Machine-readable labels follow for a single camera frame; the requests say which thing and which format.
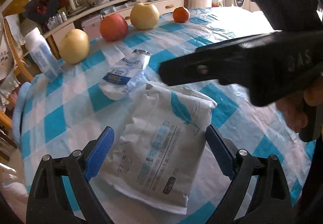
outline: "teal feather print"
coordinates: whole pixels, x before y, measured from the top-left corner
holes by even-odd
[[[171,92],[171,94],[171,106],[174,115],[183,120],[185,125],[190,124],[192,120],[190,112],[187,110],[186,106],[180,102],[174,92]]]

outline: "apple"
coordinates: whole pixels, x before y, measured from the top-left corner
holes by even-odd
[[[88,35],[80,30],[70,30],[59,44],[59,54],[69,64],[76,64],[88,56],[90,42]]]
[[[159,11],[151,3],[137,3],[131,11],[130,21],[138,30],[154,28],[159,21]]]

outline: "chair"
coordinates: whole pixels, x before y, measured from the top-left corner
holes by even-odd
[[[12,57],[15,60],[14,64],[14,75],[18,76],[20,73],[22,73],[25,78],[31,82],[33,80],[33,76],[27,71],[25,67],[25,63],[23,62],[23,57],[19,57],[17,48],[20,47],[19,44],[14,40],[10,28],[8,25],[8,22],[6,19],[4,19],[4,34],[7,38],[8,46],[10,48],[10,51],[12,53]],[[9,102],[15,105],[15,101],[11,98],[9,98]],[[0,123],[2,123],[6,128],[9,130],[12,129],[12,120],[3,112],[0,111]]]

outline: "shelf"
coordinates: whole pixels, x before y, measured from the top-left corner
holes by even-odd
[[[105,7],[108,7],[110,5],[114,5],[114,4],[117,4],[119,2],[126,2],[126,1],[129,1],[129,0],[113,0],[113,1],[110,1],[110,2],[107,2],[105,4],[102,4],[102,5],[99,5],[97,7],[93,7],[93,8],[90,8],[78,15],[75,15],[75,16],[72,16],[72,17],[69,17],[68,20],[66,22],[63,22],[61,23],[59,26],[55,27],[54,29],[46,32],[43,34],[44,38],[48,38],[49,36],[51,36],[53,33],[57,32],[58,30],[62,29],[63,27],[65,27],[66,25],[69,25],[70,23],[73,23],[75,22],[76,20],[84,17],[84,16],[87,16],[91,13],[94,13],[96,11],[99,11]]]

